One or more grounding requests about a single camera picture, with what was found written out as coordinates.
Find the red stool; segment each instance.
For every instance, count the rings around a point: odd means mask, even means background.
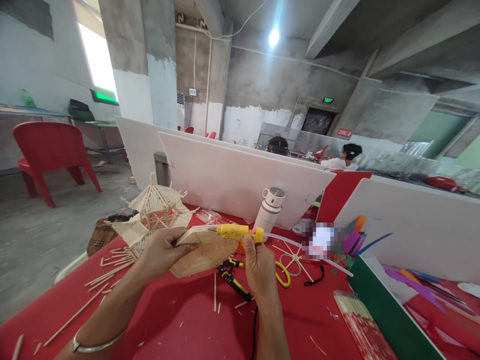
[[[37,195],[36,184],[46,204],[54,208],[43,173],[63,168],[77,184],[82,185],[85,181],[80,167],[83,167],[98,192],[102,192],[87,156],[82,133],[75,126],[60,122],[24,122],[13,128],[13,137],[24,156],[18,161],[18,167],[31,198]]]

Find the concrete floor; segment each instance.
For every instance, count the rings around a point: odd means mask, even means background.
[[[85,185],[77,185],[66,169],[47,173],[56,208],[39,195],[29,198],[21,174],[0,176],[0,324],[48,290],[58,272],[87,251],[96,221],[126,206],[120,197],[130,200],[140,193],[136,185],[124,191],[131,186],[131,169],[123,159],[114,155],[114,164],[93,168],[101,193],[85,172]]]

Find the red chopstick bundle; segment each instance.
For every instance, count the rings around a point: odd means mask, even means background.
[[[333,297],[364,360],[397,360],[374,318],[355,294],[336,290]]]

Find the wooden craft model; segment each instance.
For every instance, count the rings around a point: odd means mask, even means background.
[[[149,239],[157,230],[188,227],[192,215],[199,209],[188,210],[182,203],[183,194],[170,187],[155,184],[155,174],[150,174],[150,185],[131,202],[122,201],[138,214],[126,222],[107,222],[128,244],[128,249],[138,259]]]
[[[239,242],[223,238],[216,231],[208,230],[212,225],[194,226],[176,241],[175,246],[199,244],[198,248],[182,257],[170,271],[177,277],[200,273],[218,267],[238,247]]]

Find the black hair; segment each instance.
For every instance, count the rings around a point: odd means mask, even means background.
[[[362,153],[362,147],[354,143],[343,145],[343,152],[346,153],[345,160],[353,160]]]
[[[281,136],[274,136],[268,140],[267,149],[274,154],[288,156],[290,154],[289,143]]]

